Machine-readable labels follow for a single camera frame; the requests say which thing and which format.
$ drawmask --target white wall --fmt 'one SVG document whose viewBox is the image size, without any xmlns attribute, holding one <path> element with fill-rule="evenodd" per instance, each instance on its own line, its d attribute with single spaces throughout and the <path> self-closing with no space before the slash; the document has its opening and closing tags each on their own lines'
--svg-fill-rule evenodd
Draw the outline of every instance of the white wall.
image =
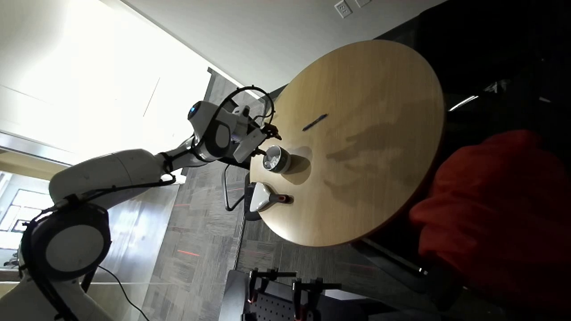
<svg viewBox="0 0 571 321">
<path fill-rule="evenodd" d="M 82 158 L 178 147 L 209 65 L 100 0 L 0 3 L 0 131 Z"/>
<path fill-rule="evenodd" d="M 275 90 L 323 54 L 373 40 L 443 0 L 125 0 L 243 85 Z"/>
</svg>

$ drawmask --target wall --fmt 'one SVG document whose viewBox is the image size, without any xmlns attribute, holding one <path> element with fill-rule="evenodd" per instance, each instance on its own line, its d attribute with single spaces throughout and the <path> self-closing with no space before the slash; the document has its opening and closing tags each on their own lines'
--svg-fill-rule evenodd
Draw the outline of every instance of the wall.
<svg viewBox="0 0 571 321">
<path fill-rule="evenodd" d="M 271 92 L 319 56 L 373 40 L 443 0 L 371 0 L 341 20 L 337 0 L 125 0 L 243 85 Z"/>
<path fill-rule="evenodd" d="M 0 133 L 84 158 L 170 151 L 209 65 L 100 0 L 0 3 Z"/>
</svg>

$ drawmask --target red cloth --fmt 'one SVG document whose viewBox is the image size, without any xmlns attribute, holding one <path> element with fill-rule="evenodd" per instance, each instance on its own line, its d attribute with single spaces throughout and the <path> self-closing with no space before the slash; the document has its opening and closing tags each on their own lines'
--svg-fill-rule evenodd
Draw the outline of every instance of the red cloth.
<svg viewBox="0 0 571 321">
<path fill-rule="evenodd" d="M 514 131 L 455 152 L 410 220 L 419 254 L 491 297 L 571 313 L 571 184 L 539 136 Z"/>
</svg>

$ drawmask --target table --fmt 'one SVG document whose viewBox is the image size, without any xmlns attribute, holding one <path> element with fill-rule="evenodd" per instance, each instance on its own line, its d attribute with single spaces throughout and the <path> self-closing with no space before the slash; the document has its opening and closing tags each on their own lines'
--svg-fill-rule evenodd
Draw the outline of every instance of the table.
<svg viewBox="0 0 571 321">
<path fill-rule="evenodd" d="M 309 124 L 327 115 L 312 129 Z M 307 67 L 278 97 L 287 174 L 250 165 L 252 183 L 291 195 L 261 213 L 280 238 L 303 247 L 355 242 L 384 225 L 419 190 L 444 129 L 444 102 L 428 63 L 409 47 L 362 42 Z"/>
</svg>

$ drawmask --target red fabric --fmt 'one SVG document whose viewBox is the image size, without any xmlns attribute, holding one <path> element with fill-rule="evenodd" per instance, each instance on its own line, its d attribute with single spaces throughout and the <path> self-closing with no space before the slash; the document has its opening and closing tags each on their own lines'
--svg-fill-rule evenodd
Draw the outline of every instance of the red fabric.
<svg viewBox="0 0 571 321">
<path fill-rule="evenodd" d="M 455 152 L 410 220 L 419 254 L 468 286 L 528 308 L 571 313 L 571 184 L 532 133 Z"/>
</svg>

